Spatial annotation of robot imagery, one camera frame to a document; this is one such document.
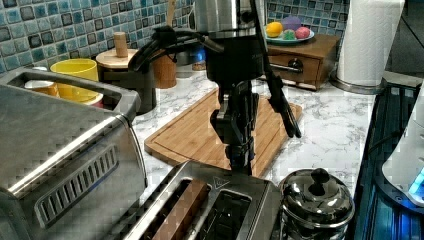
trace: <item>stainless steel toaster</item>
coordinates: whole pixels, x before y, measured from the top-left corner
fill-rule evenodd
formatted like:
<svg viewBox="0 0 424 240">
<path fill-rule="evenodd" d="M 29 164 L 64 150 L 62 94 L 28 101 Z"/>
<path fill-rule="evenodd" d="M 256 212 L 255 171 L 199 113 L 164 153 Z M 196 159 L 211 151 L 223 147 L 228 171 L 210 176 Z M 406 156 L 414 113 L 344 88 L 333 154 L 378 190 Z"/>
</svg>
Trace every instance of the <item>stainless steel toaster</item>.
<svg viewBox="0 0 424 240">
<path fill-rule="evenodd" d="M 106 239 L 270 239 L 281 204 L 272 182 L 196 161 L 174 167 L 147 194 Z"/>
<path fill-rule="evenodd" d="M 101 109 L 22 89 L 48 80 L 116 99 Z M 23 69 L 0 79 L 0 239 L 102 239 L 147 186 L 135 91 Z"/>
</svg>

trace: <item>yellow bowl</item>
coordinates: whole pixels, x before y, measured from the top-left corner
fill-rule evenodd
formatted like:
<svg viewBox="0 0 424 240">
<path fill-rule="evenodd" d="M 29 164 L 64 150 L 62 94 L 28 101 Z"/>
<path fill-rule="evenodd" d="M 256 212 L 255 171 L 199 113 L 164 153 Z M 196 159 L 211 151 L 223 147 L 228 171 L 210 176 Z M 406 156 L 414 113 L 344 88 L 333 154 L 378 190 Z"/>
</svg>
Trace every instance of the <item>yellow bowl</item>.
<svg viewBox="0 0 424 240">
<path fill-rule="evenodd" d="M 63 73 L 92 81 L 99 81 L 97 63 L 91 59 L 69 59 L 50 67 L 52 72 Z M 66 84 L 57 84 L 61 98 L 74 102 L 85 102 L 96 98 L 99 93 Z"/>
</svg>

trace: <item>wooden cutting board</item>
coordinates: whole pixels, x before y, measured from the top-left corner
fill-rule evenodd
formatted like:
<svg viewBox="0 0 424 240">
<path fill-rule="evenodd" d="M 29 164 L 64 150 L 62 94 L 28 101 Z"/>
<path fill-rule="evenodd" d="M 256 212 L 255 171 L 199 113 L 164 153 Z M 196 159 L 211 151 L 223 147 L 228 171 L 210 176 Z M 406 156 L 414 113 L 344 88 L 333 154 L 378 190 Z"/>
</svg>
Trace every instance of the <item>wooden cutting board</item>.
<svg viewBox="0 0 424 240">
<path fill-rule="evenodd" d="M 299 119 L 302 108 L 291 103 L 290 107 L 296 119 Z M 231 169 L 225 156 L 225 145 L 209 122 L 215 109 L 219 109 L 217 89 L 147 138 L 145 151 L 171 165 L 192 159 Z M 252 161 L 252 174 L 261 177 L 288 139 L 281 115 L 274 112 L 264 97 L 259 99 L 256 129 L 252 134 L 256 153 Z"/>
</svg>

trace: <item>plate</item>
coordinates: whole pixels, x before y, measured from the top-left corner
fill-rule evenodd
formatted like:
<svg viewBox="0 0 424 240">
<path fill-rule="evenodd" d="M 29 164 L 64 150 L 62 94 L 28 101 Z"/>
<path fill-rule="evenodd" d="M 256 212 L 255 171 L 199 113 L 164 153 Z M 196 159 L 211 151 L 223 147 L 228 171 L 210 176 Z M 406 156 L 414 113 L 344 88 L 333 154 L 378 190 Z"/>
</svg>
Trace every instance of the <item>plate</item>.
<svg viewBox="0 0 424 240">
<path fill-rule="evenodd" d="M 265 39 L 268 43 L 273 43 L 273 44 L 278 44 L 278 45 L 294 44 L 294 43 L 300 43 L 300 42 L 303 42 L 303 41 L 306 41 L 306 40 L 313 38 L 315 36 L 315 33 L 312 30 L 310 30 L 309 37 L 303 38 L 303 39 L 295 39 L 295 40 L 284 40 L 282 38 L 282 36 L 283 36 L 283 33 L 281 33 L 276 38 L 270 38 L 268 36 L 265 36 Z"/>
</svg>

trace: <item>kettle lid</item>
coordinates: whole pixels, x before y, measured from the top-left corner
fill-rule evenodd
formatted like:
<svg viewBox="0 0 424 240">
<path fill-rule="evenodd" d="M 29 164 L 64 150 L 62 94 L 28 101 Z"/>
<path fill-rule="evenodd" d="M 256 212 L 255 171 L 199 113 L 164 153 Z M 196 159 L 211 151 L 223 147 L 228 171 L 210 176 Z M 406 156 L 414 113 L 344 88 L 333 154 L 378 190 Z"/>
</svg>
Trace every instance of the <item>kettle lid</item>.
<svg viewBox="0 0 424 240">
<path fill-rule="evenodd" d="M 300 224 L 337 228 L 353 217 L 355 206 L 346 185 L 322 168 L 289 174 L 280 183 L 283 211 Z"/>
</svg>

